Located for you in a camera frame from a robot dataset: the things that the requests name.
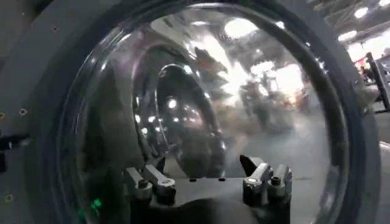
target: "person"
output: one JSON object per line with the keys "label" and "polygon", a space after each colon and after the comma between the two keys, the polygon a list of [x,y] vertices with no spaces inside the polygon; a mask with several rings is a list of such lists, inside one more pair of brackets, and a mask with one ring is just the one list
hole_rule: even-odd
{"label": "person", "polygon": [[364,66],[360,67],[360,69],[364,81],[366,81],[366,79],[371,79],[372,81],[375,81],[374,73],[371,71],[371,69],[366,69]]}

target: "bolt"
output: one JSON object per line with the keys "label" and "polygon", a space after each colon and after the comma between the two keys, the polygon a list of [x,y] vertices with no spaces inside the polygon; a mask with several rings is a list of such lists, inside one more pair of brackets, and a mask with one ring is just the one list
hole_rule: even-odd
{"label": "bolt", "polygon": [[279,185],[280,185],[280,178],[277,177],[277,176],[273,176],[273,177],[271,178],[271,184],[272,184],[273,186],[279,186]]}
{"label": "bolt", "polygon": [[143,189],[147,186],[147,184],[148,184],[148,180],[142,179],[142,180],[139,180],[138,187]]}

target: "metal clamp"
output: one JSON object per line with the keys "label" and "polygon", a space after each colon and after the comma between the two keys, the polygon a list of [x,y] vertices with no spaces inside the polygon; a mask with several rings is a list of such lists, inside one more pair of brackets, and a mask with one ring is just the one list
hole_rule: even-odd
{"label": "metal clamp", "polygon": [[260,163],[249,177],[243,179],[243,201],[249,206],[261,205],[265,201],[266,183],[272,169],[268,163]]}
{"label": "metal clamp", "polygon": [[164,176],[153,165],[145,166],[143,169],[143,177],[156,187],[157,201],[159,203],[174,203],[176,195],[175,180]]}
{"label": "metal clamp", "polygon": [[138,200],[150,202],[153,194],[153,185],[148,180],[145,180],[134,167],[126,169],[126,175],[129,177],[129,193]]}
{"label": "metal clamp", "polygon": [[279,165],[275,174],[268,181],[268,200],[270,203],[281,203],[291,199],[292,172],[286,165]]}

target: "curved reflective surface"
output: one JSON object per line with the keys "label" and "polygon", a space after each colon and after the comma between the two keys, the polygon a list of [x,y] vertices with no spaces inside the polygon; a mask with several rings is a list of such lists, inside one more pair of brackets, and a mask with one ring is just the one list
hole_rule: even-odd
{"label": "curved reflective surface", "polygon": [[310,223],[332,205],[323,191],[339,171],[310,81],[318,74],[254,22],[223,7],[192,7],[124,29],[90,60],[95,78],[79,122],[83,156],[92,158],[80,159],[86,185],[94,184],[89,198],[110,201],[99,191],[124,164],[164,158],[171,178],[236,178],[245,177],[238,158],[246,155],[291,167],[292,223]]}

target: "ceiling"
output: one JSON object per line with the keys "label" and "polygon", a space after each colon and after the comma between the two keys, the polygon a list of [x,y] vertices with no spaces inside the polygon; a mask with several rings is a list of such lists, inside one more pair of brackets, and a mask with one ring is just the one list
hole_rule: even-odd
{"label": "ceiling", "polygon": [[[340,35],[351,30],[358,35],[345,44],[364,41],[390,28],[390,4],[380,7],[379,0],[306,0],[310,7],[323,17]],[[356,19],[354,13],[368,7],[366,16]]]}

